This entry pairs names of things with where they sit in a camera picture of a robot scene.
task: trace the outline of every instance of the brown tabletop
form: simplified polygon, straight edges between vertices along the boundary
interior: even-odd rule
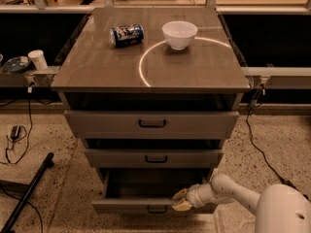
[[[184,50],[172,50],[161,28],[171,20],[198,27]],[[141,24],[144,40],[116,49],[112,27]],[[240,65],[213,8],[97,8],[55,78],[60,92],[244,92]]]

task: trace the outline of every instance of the drawer handle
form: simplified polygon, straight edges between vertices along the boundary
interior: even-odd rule
[[[161,208],[151,208],[150,206],[147,207],[148,213],[149,214],[166,214],[167,212],[167,206]]]
[[[167,155],[161,157],[149,157],[146,155],[145,159],[148,163],[165,163],[167,162]]]
[[[142,128],[163,128],[166,126],[166,120],[143,120],[139,119],[138,124]]]

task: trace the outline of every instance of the cup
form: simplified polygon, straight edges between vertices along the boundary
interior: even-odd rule
[[[48,64],[42,50],[33,50],[28,54],[28,57],[34,63],[37,70],[46,70]]]

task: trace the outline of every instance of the black metal leg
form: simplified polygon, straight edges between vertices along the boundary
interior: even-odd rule
[[[37,184],[39,183],[40,179],[42,178],[43,174],[46,172],[47,168],[51,168],[53,166],[52,158],[54,154],[52,152],[48,153],[46,159],[43,161],[41,167],[37,171],[35,177],[32,179],[31,183],[28,185],[27,190],[25,190],[20,198],[18,204],[16,205],[14,211],[10,215],[9,219],[7,220],[6,224],[4,225],[1,233],[10,233],[12,231],[12,227],[16,220],[18,219],[19,214],[21,213],[24,206],[27,204],[28,199],[30,198],[32,192],[36,188]]]

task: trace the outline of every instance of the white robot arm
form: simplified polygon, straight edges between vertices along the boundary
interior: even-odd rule
[[[176,211],[222,204],[234,200],[256,216],[256,233],[311,233],[310,202],[297,190],[283,184],[269,186],[258,194],[225,174],[216,174],[209,183],[195,184],[173,197]]]

